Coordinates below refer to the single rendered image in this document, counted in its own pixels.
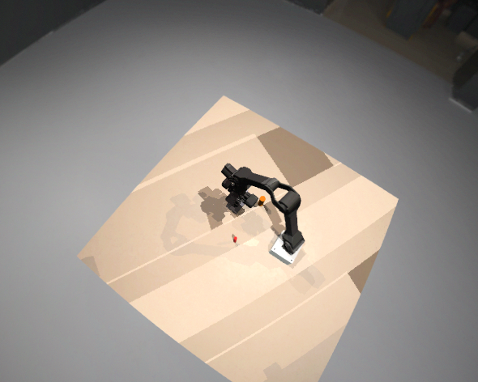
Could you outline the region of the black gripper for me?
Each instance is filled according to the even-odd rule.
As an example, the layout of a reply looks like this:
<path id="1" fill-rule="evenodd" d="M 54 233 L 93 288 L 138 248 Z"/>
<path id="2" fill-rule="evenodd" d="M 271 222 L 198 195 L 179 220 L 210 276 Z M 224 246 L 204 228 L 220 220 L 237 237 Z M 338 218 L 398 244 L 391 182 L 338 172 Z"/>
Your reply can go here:
<path id="1" fill-rule="evenodd" d="M 235 189 L 235 183 L 232 184 L 232 182 L 228 178 L 226 178 L 222 182 L 222 187 L 227 189 L 229 192 L 231 192 L 232 189 L 236 190 Z M 254 206 L 254 204 L 258 201 L 257 196 L 255 196 L 253 193 L 251 194 L 249 192 L 246 192 L 246 190 L 244 190 L 244 191 L 236 190 L 236 192 L 242 196 L 241 202 L 246 204 L 249 208 L 252 208 Z"/>

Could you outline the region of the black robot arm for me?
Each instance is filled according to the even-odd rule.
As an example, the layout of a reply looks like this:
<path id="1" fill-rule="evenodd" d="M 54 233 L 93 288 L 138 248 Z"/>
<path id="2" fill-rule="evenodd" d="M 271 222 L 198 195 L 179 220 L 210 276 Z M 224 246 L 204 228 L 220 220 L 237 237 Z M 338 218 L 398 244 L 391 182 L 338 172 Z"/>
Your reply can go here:
<path id="1" fill-rule="evenodd" d="M 297 210 L 301 205 L 300 195 L 290 185 L 281 183 L 275 177 L 270 178 L 253 173 L 250 168 L 247 167 L 236 169 L 232 164 L 227 163 L 221 172 L 231 182 L 235 183 L 235 189 L 238 191 L 244 191 L 254 186 L 266 190 L 270 194 L 272 204 L 284 214 L 286 230 L 282 233 L 284 242 L 281 248 L 290 255 L 293 255 L 305 242 L 302 232 L 298 230 L 297 222 Z M 279 201 L 276 201 L 274 195 L 274 191 L 277 188 L 288 191 Z M 242 199 L 242 196 L 238 194 L 236 190 L 232 189 L 230 194 L 225 198 L 225 201 L 233 207 L 238 207 Z"/>

